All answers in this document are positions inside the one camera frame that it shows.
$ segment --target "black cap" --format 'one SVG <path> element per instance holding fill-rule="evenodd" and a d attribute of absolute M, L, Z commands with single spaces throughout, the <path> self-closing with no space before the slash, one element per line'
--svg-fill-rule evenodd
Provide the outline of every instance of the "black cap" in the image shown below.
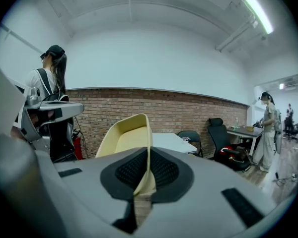
<path fill-rule="evenodd" d="M 261 97 L 258 97 L 258 100 L 261 100 L 264 96 L 269 97 L 269 93 L 268 92 L 263 92 Z"/>
<path fill-rule="evenodd" d="M 64 49 L 62 49 L 59 45 L 53 45 L 40 57 L 43 58 L 45 54 L 51 54 L 55 58 L 60 58 L 64 53 L 65 53 Z"/>

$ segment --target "wooden floor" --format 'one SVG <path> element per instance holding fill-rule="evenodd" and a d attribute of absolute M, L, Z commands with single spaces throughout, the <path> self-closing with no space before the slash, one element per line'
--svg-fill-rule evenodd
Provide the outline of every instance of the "wooden floor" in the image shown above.
<path fill-rule="evenodd" d="M 285 179 L 276 182 L 275 173 L 278 173 L 279 179 Z M 275 154 L 269 173 L 260 171 L 258 167 L 252 166 L 247 172 L 238 172 L 250 183 L 258 186 L 263 192 L 271 197 L 277 204 L 280 204 L 291 193 L 296 192 L 296 181 L 292 181 L 292 174 L 298 175 L 298 143 L 294 140 L 283 139 L 281 154 Z M 135 212 L 137 224 L 146 219 L 150 213 L 150 195 L 139 195 L 135 197 Z"/>

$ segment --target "ceiling light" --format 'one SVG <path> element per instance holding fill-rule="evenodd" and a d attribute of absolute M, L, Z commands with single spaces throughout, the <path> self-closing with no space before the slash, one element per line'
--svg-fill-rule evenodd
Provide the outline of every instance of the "ceiling light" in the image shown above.
<path fill-rule="evenodd" d="M 272 24 L 270 23 L 265 11 L 257 0 L 244 0 L 255 12 L 259 20 L 262 22 L 267 34 L 274 31 Z"/>

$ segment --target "water bottle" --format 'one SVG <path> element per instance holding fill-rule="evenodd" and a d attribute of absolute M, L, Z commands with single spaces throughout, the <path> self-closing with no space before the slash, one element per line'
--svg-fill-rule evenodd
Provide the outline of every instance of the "water bottle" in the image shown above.
<path fill-rule="evenodd" d="M 238 118 L 235 118 L 235 122 L 234 122 L 234 129 L 238 128 Z"/>

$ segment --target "black strap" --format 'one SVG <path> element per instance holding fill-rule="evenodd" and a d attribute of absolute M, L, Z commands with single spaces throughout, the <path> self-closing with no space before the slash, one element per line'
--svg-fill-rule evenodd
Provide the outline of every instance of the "black strap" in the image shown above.
<path fill-rule="evenodd" d="M 41 68 L 41 69 L 36 69 L 36 70 L 40 73 L 41 83 L 44 86 L 44 90 L 45 91 L 47 90 L 46 96 L 53 94 L 53 91 L 51 90 L 51 86 L 50 86 L 49 79 L 48 79 L 45 69 Z"/>
<path fill-rule="evenodd" d="M 236 188 L 228 188 L 221 193 L 247 227 L 255 225 L 264 217 Z"/>

